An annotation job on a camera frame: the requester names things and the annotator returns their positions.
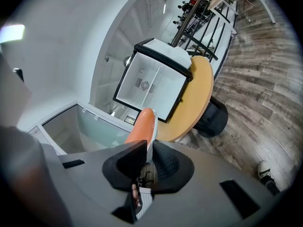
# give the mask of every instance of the black frame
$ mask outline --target black frame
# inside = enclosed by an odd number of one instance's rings
[[[180,92],[179,92],[179,94],[177,96],[177,99],[174,102],[174,105],[172,106],[172,108],[171,108],[168,116],[166,117],[166,119],[162,119],[162,118],[158,117],[158,119],[161,122],[167,123],[167,121],[171,118],[172,114],[174,113],[174,111],[175,111],[178,103],[181,101],[181,98],[183,96],[183,93],[184,93],[184,90],[186,88],[186,85],[188,84],[188,82],[190,82],[193,79],[193,73],[189,69],[186,69],[184,66],[182,66],[179,63],[173,61],[171,58],[169,58],[169,57],[167,57],[165,55],[162,55],[159,52],[154,51],[154,50],[152,50],[152,49],[147,48],[147,47],[144,46],[144,44],[148,43],[149,41],[151,41],[153,39],[154,38],[150,38],[150,39],[144,40],[144,41],[142,41],[142,42],[140,42],[140,43],[138,43],[138,44],[136,44],[134,46],[134,52],[133,52],[133,54],[132,54],[132,56],[130,58],[130,63],[128,64],[128,66],[125,68],[125,70],[123,72],[123,75],[122,75],[122,77],[121,77],[121,79],[120,79],[120,81],[118,83],[117,89],[115,91],[113,100],[116,101],[116,102],[118,102],[118,103],[120,103],[120,104],[122,104],[122,105],[124,105],[124,106],[127,106],[127,107],[129,107],[131,109],[134,109],[134,110],[138,111],[139,113],[141,112],[141,109],[133,107],[133,106],[131,106],[131,105],[129,105],[129,104],[127,104],[127,103],[125,103],[125,102],[117,99],[117,95],[118,95],[118,92],[119,92],[120,87],[122,85],[122,82],[124,80],[124,77],[125,77],[128,69],[129,69],[129,67],[130,67],[130,65],[131,65],[131,63],[132,63],[135,55],[137,54],[137,52],[139,52],[141,54],[144,54],[144,55],[147,55],[147,56],[149,56],[149,57],[151,57],[151,58],[153,58],[153,59],[155,59],[155,60],[163,63],[164,65],[166,65],[166,66],[168,66],[168,67],[176,70],[181,75],[185,76],[184,84],[183,84],[183,86],[182,86],[182,88],[181,88],[181,90],[180,90]]]

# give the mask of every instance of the person's foot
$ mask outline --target person's foot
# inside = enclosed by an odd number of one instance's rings
[[[263,178],[265,176],[271,177],[270,167],[269,167],[269,163],[267,161],[260,162],[260,164],[258,166],[258,176],[259,176],[260,180],[261,180],[261,178]]]

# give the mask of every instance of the wooden floor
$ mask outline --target wooden floor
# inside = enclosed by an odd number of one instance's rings
[[[271,164],[280,190],[290,186],[303,150],[303,64],[299,45],[282,11],[267,0],[272,24],[259,0],[239,1],[228,56],[214,83],[213,96],[225,103],[229,119],[211,139],[190,131],[181,143],[219,155],[257,177],[259,162]]]

